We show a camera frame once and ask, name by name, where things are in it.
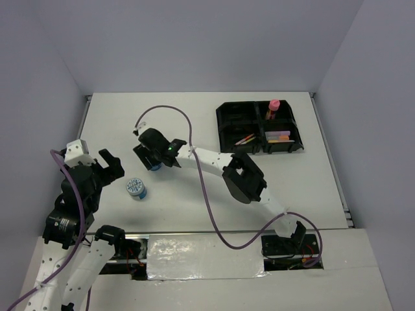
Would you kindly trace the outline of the blue tape roll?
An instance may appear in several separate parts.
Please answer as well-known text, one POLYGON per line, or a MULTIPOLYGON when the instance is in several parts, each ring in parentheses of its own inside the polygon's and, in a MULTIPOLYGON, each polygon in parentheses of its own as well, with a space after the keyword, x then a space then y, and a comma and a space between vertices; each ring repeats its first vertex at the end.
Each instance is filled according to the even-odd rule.
POLYGON ((157 170, 159 170, 160 168, 161 168, 161 166, 162 166, 162 164, 161 163, 159 163, 158 165, 154 165, 154 166, 152 166, 151 167, 151 171, 157 171, 157 170))
POLYGON ((143 200, 147 196, 147 188, 139 178, 131 178, 126 183, 126 191, 134 200, 143 200))

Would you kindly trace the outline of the orange slim highlighter pen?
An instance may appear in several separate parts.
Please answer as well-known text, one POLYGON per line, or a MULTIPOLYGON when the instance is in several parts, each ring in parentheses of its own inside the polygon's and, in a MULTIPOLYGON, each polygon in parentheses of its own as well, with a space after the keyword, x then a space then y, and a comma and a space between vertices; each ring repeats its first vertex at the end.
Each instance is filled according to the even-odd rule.
POLYGON ((251 141, 252 139, 254 139, 255 138, 255 134, 254 133, 252 133, 252 134, 250 134, 250 135, 248 135, 248 136, 246 136, 246 137, 244 137, 243 139, 241 139, 240 141, 237 141, 234 145, 235 146, 239 146, 239 145, 241 145, 241 144, 246 144, 247 142, 249 142, 249 141, 251 141))

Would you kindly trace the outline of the orange yellow highlighter marker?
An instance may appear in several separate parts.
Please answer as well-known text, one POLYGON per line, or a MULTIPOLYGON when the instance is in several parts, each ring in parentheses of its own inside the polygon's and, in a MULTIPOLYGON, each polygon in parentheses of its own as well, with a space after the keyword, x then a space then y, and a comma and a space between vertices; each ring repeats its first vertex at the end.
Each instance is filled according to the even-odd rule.
POLYGON ((272 136, 267 138, 267 143, 286 143, 291 142, 288 135, 272 136))

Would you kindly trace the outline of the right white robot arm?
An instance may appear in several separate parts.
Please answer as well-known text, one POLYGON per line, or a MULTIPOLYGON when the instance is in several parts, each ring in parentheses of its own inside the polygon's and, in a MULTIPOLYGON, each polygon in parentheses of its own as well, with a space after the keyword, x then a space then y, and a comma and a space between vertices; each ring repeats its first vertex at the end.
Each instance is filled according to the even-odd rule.
POLYGON ((297 253, 304 247, 305 226, 300 221, 296 221, 293 214, 271 195, 264 173, 247 153, 230 154, 197 148, 193 145, 191 133, 187 141, 181 139, 168 141, 155 128, 136 126, 133 134, 139 141, 134 152, 147 170, 152 170, 157 165, 164 165, 194 168, 198 171, 211 224, 220 240, 230 249, 247 248, 269 227, 272 227, 278 238, 282 240, 286 252, 297 253), (205 172, 222 178, 232 198, 245 205, 252 204, 265 216, 272 217, 247 243, 234 246, 220 232, 209 203, 203 177, 205 172))

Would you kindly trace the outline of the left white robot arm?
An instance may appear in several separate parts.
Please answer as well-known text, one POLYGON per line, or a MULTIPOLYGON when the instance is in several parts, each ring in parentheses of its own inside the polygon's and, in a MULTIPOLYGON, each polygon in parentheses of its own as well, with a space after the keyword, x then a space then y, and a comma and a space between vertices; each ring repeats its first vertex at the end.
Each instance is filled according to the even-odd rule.
POLYGON ((111 225, 97 230, 91 244, 84 245, 94 222, 102 190, 124 176, 121 160, 107 149, 99 155, 102 167, 77 139, 51 155, 64 174, 61 193, 45 221, 43 254, 33 289, 24 297, 26 310, 80 310, 89 306, 91 288, 111 259, 127 250, 125 232, 111 225))

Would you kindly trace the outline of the pink capped crayon tube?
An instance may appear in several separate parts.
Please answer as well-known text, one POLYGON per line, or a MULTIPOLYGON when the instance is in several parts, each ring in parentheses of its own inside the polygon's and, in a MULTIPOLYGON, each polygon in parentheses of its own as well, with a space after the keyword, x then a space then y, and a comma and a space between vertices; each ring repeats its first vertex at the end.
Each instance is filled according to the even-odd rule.
POLYGON ((266 120, 275 119, 276 112, 279 110, 281 102, 278 99, 272 99, 268 104, 268 110, 265 115, 266 120))

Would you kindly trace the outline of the yellow slim highlighter pen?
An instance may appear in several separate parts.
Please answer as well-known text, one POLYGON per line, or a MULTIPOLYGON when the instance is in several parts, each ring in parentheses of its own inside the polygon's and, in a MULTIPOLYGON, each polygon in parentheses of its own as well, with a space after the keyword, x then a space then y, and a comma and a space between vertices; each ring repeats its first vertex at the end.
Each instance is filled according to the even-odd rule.
POLYGON ((256 137, 251 137, 249 139, 244 140, 243 142, 237 144, 237 145, 243 145, 243 144, 248 144, 249 142, 253 141, 256 137))

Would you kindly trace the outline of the blue tape roll front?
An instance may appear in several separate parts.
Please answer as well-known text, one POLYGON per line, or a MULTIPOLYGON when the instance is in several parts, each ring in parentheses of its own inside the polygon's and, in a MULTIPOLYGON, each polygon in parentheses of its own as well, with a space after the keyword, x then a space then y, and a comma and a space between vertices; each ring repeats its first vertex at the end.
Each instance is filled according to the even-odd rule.
POLYGON ((139 178, 131 178, 126 183, 126 191, 134 200, 143 200, 147 196, 147 188, 139 178))

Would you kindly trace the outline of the purple highlighter marker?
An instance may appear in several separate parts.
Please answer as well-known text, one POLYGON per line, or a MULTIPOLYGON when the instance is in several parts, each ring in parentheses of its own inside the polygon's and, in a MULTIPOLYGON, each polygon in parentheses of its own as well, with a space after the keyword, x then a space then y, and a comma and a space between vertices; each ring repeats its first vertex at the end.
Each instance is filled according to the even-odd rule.
POLYGON ((271 132, 265 132, 265 136, 267 138, 269 137, 279 137, 279 136, 289 136, 291 132, 289 130, 287 131, 271 131, 271 132))

